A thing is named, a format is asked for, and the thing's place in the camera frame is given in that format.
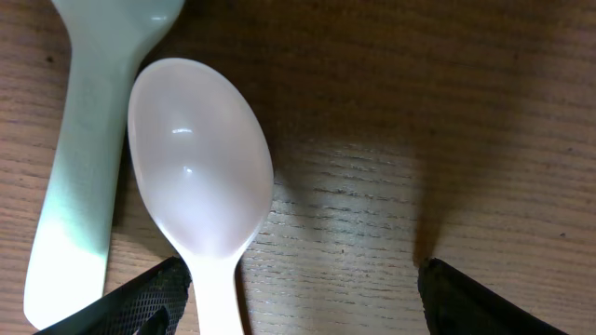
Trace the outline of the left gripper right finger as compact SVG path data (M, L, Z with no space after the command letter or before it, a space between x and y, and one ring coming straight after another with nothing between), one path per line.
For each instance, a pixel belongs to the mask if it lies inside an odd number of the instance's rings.
M431 335L565 335L440 259L418 269Z

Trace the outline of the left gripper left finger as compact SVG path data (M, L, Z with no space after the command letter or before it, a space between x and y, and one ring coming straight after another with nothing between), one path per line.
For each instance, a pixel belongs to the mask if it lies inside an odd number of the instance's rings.
M191 282L185 262L170 257L40 333L173 334L184 315Z

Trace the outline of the white spoon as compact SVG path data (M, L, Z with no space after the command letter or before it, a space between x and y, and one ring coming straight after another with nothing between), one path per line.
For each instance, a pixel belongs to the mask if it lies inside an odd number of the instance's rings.
M142 201L192 277L200 333L243 333L235 270L274 184L252 108L208 65L158 60L131 90L128 137Z

